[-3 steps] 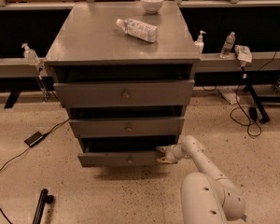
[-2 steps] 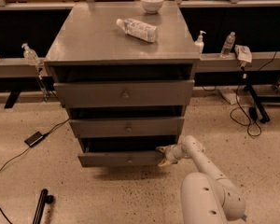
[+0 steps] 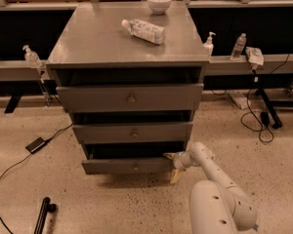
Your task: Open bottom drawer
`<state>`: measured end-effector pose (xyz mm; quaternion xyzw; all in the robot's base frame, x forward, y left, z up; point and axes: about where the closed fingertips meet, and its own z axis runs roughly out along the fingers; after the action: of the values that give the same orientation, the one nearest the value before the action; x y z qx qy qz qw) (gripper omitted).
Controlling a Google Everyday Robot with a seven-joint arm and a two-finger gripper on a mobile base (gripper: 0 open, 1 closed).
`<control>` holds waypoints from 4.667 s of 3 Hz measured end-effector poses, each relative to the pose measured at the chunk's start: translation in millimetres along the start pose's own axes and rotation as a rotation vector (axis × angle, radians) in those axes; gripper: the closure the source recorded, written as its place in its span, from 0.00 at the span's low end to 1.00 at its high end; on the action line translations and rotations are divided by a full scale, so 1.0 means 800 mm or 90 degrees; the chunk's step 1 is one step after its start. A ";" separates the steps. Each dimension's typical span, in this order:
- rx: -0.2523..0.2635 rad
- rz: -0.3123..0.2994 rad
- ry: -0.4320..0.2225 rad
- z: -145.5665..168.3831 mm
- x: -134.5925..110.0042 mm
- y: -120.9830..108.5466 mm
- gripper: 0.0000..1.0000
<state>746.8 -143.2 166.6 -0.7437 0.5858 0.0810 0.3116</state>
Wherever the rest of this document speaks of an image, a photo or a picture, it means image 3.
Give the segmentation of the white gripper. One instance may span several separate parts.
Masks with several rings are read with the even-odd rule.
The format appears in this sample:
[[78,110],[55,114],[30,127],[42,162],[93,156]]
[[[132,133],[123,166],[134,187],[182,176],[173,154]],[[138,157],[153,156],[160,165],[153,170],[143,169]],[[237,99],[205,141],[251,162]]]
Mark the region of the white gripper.
[[186,169],[192,167],[195,163],[189,151],[178,153],[163,153],[163,156],[173,161],[175,169],[171,173],[171,184],[175,184],[179,180],[180,172],[184,172]]

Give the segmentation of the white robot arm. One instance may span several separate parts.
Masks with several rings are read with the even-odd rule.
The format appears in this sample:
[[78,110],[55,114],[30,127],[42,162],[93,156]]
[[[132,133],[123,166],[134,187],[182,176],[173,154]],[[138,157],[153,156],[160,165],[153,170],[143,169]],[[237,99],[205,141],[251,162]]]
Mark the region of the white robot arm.
[[252,199],[215,163],[215,155],[202,142],[194,142],[187,151],[164,156],[173,165],[172,183],[190,167],[201,167],[207,177],[189,193],[192,234],[238,234],[256,224]]

